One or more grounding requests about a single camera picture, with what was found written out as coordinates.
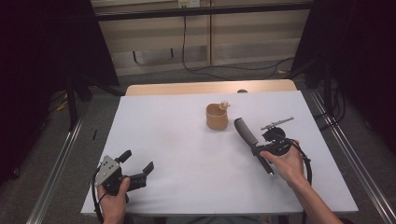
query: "forearm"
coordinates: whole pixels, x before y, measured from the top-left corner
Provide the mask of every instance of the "forearm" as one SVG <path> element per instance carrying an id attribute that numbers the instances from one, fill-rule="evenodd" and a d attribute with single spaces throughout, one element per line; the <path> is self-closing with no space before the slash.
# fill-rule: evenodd
<path id="1" fill-rule="evenodd" d="M 342 223 L 308 181 L 300 179 L 291 185 L 297 199 L 313 223 Z"/>

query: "metal frame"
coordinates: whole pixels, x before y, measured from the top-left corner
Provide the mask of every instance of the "metal frame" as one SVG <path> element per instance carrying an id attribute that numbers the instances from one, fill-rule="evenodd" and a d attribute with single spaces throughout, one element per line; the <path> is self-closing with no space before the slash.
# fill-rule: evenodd
<path id="1" fill-rule="evenodd" d="M 321 98 L 321 96 L 317 92 L 312 92 L 311 94 L 320 113 L 324 113 L 326 111 L 326 108 L 324 106 L 324 101 Z M 325 116 L 325 119 L 328 124 L 332 124 L 335 122 L 333 117 Z M 390 203 L 388 202 L 387 197 L 384 195 L 382 190 L 379 188 L 379 186 L 370 176 L 367 169 L 364 167 L 363 163 L 361 162 L 361 159 L 356 154 L 355 149 L 353 148 L 352 145 L 350 145 L 349 141 L 347 140 L 347 137 L 344 135 L 341 128 L 338 126 L 338 124 L 334 124 L 332 125 L 332 127 L 330 127 L 330 129 L 332 130 L 332 134 L 335 140 L 338 142 L 340 148 L 345 153 L 346 158 L 349 161 L 349 164 L 352 166 L 357 177 L 361 181 L 361 184 L 363 185 L 367 194 L 372 200 L 375 208 L 378 211 L 378 214 L 384 220 L 384 223 L 387 224 L 396 223 L 396 215 Z"/>
<path id="2" fill-rule="evenodd" d="M 87 104 L 84 104 L 82 106 L 80 117 L 77 120 L 74 129 L 70 131 L 67 135 L 58 160 L 55 162 L 55 165 L 52 168 L 46 185 L 42 189 L 41 194 L 38 197 L 37 202 L 35 203 L 35 207 L 33 208 L 28 220 L 26 221 L 26 224 L 39 224 L 43 221 L 44 216 L 46 215 L 48 207 L 50 205 L 52 196 L 55 193 L 56 186 L 67 163 L 67 158 L 69 157 L 73 145 L 77 140 L 78 133 L 82 125 L 82 120 L 87 114 L 88 107 L 89 106 Z"/>
<path id="3" fill-rule="evenodd" d="M 150 18 L 202 16 L 217 14 L 268 12 L 268 11 L 290 11 L 311 9 L 314 2 L 283 3 L 283 4 L 263 4 L 254 6 L 231 6 L 231 7 L 189 7 L 172 8 L 150 11 L 117 12 L 117 13 L 97 13 L 94 16 L 70 16 L 56 18 L 59 22 L 83 22 L 83 21 L 121 21 Z"/>

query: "person's left hand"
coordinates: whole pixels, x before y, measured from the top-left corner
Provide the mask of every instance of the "person's left hand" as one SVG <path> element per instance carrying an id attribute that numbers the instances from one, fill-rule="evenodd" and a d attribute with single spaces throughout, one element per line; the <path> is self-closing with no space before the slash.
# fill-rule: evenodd
<path id="1" fill-rule="evenodd" d="M 106 189 L 101 185 L 98 190 L 98 198 L 105 195 L 100 201 L 102 207 L 104 224 L 122 224 L 125 217 L 125 194 L 128 191 L 131 178 L 125 177 L 120 185 L 119 194 L 112 196 L 106 194 Z"/>

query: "black device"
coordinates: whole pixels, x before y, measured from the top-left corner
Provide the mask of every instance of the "black device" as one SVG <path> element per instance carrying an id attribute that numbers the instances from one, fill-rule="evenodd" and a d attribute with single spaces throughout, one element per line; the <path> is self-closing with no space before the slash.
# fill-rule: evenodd
<path id="1" fill-rule="evenodd" d="M 127 150 L 122 155 L 120 155 L 115 160 L 111 159 L 109 156 L 105 156 L 101 165 L 96 168 L 95 173 L 92 177 L 92 197 L 95 206 L 96 215 L 101 223 L 103 223 L 103 216 L 99 207 L 100 200 L 106 195 L 116 196 L 120 190 L 120 184 L 122 180 L 126 177 L 131 178 L 131 183 L 129 185 L 128 191 L 134 189 L 140 189 L 145 187 L 148 175 L 154 170 L 154 163 L 151 161 L 146 168 L 143 169 L 143 173 L 137 175 L 123 175 L 120 167 L 120 163 L 124 163 L 132 156 L 131 150 Z M 106 189 L 106 194 L 101 195 L 99 202 L 96 201 L 96 195 L 94 187 L 103 186 Z M 128 203 L 128 195 L 125 195 L 125 201 Z"/>
<path id="2" fill-rule="evenodd" d="M 291 146 L 297 148 L 297 150 L 299 150 L 301 155 L 303 156 L 304 164 L 306 167 L 306 179 L 308 180 L 309 184 L 312 184 L 312 169 L 310 165 L 311 160 L 309 160 L 306 157 L 305 153 L 301 150 L 300 146 L 296 144 L 295 141 L 287 138 L 285 132 L 281 128 L 276 127 L 276 125 L 279 125 L 281 123 L 287 122 L 292 119 L 293 117 L 289 119 L 283 119 L 277 122 L 272 122 L 271 124 L 263 127 L 262 130 L 267 129 L 268 131 L 265 132 L 262 135 L 262 137 L 264 137 L 265 141 L 270 143 L 262 146 L 257 146 L 259 141 L 250 131 L 250 129 L 248 128 L 248 126 L 246 125 L 246 123 L 242 118 L 236 119 L 233 122 L 233 125 L 235 126 L 235 129 L 238 131 L 239 135 L 241 135 L 242 139 L 244 139 L 244 141 L 250 146 L 253 156 L 259 159 L 265 171 L 267 171 L 268 175 L 270 176 L 274 175 L 274 172 L 271 166 L 268 164 L 268 162 L 262 156 L 260 156 L 260 152 L 269 151 L 273 155 L 282 156 L 289 152 Z M 302 223 L 305 222 L 306 222 L 306 212 L 303 211 Z"/>

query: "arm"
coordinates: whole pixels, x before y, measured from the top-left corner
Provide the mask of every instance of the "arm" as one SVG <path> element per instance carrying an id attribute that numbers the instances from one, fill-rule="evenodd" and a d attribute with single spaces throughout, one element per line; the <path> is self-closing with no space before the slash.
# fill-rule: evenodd
<path id="1" fill-rule="evenodd" d="M 101 185 L 98 188 L 98 197 L 102 198 L 99 202 L 102 208 L 104 224 L 122 224 L 125 217 L 125 194 L 128 191 L 131 179 L 126 177 L 122 180 L 119 194 L 111 196 L 106 194 L 106 189 Z"/>
<path id="2" fill-rule="evenodd" d="M 342 223 L 306 180 L 303 158 L 295 147 L 280 157 L 267 151 L 262 151 L 260 155 L 276 166 L 313 223 Z"/>

